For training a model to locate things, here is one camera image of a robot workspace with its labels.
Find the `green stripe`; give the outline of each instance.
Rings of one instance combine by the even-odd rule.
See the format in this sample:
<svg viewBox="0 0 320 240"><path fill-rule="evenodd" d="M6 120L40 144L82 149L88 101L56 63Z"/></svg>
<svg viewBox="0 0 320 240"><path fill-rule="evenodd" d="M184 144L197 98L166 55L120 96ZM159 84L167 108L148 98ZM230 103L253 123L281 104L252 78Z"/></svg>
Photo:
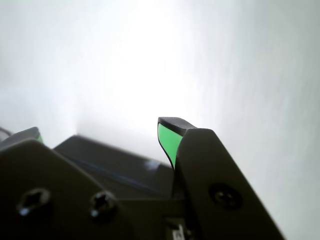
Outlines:
<svg viewBox="0 0 320 240"><path fill-rule="evenodd" d="M182 136L159 123L158 138L164 151L169 156L169 160L171 161L173 167L175 167L177 150L181 142Z"/></svg>

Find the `white background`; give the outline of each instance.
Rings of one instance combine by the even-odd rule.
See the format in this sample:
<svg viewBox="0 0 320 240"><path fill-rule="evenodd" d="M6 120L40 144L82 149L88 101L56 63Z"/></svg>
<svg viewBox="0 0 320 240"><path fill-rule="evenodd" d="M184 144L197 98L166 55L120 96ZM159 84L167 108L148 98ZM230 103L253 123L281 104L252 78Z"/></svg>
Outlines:
<svg viewBox="0 0 320 240"><path fill-rule="evenodd" d="M217 133L286 238L319 239L319 16L302 0L1 0L0 126L168 164L157 118L184 118Z"/></svg>

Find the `green insert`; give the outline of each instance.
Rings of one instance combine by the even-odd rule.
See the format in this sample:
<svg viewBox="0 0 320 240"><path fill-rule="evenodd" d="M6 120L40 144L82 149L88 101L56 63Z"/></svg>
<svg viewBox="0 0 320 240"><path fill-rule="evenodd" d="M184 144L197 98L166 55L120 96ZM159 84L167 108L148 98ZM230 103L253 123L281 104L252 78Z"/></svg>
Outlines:
<svg viewBox="0 0 320 240"><path fill-rule="evenodd" d="M44 143L44 141L42 140L41 135L38 136L37 140L38 140L40 143L42 143L42 144Z"/></svg>
<svg viewBox="0 0 320 240"><path fill-rule="evenodd" d="M169 156L169 160L171 161L172 166L175 167L177 150L182 136L159 123L158 138L164 151Z"/></svg>

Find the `screw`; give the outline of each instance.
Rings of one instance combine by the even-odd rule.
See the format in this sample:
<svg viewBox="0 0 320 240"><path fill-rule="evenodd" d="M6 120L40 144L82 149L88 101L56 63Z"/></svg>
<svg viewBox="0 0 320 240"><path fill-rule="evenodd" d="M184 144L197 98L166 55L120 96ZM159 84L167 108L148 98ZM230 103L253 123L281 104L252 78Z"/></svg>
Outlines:
<svg viewBox="0 0 320 240"><path fill-rule="evenodd" d="M229 210L240 208L243 201L235 189L224 183L212 184L209 188L209 195L215 204Z"/></svg>
<svg viewBox="0 0 320 240"><path fill-rule="evenodd" d="M109 191L100 191L94 194L90 200L92 207L90 215L93 218L106 217L116 209L116 200Z"/></svg>
<svg viewBox="0 0 320 240"><path fill-rule="evenodd" d="M51 194L44 188L34 188L22 195L16 209L18 213L25 217L36 210L44 208L51 199Z"/></svg>

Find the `mechanical part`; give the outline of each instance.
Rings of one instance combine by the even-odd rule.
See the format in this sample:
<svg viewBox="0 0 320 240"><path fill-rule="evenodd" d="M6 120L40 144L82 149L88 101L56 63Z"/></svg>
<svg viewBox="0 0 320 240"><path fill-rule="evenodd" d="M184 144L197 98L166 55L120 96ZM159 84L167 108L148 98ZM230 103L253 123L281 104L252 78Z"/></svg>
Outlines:
<svg viewBox="0 0 320 240"><path fill-rule="evenodd" d="M16 209L21 216L29 216L35 211L39 211L46 207L50 200L51 194L47 189L35 188L26 192L21 197Z"/></svg>
<svg viewBox="0 0 320 240"><path fill-rule="evenodd" d="M115 196L109 191L94 194L90 202L92 204L90 215L93 218L107 217L116 209Z"/></svg>

